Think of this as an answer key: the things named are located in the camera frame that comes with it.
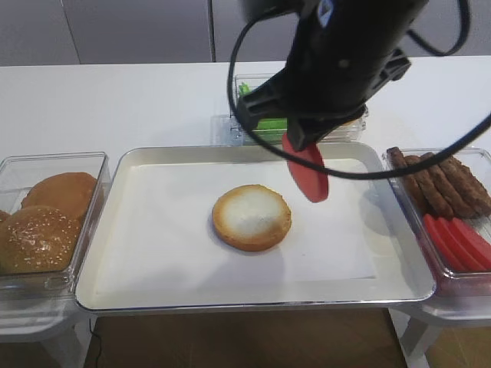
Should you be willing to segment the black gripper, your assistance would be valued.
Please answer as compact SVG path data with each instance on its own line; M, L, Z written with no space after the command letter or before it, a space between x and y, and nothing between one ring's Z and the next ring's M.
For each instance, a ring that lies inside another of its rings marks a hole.
M410 62L397 46L425 1L252 1L250 21L295 13L298 24L285 66L240 97L236 119L253 131L285 118L296 152L356 120L386 83Z

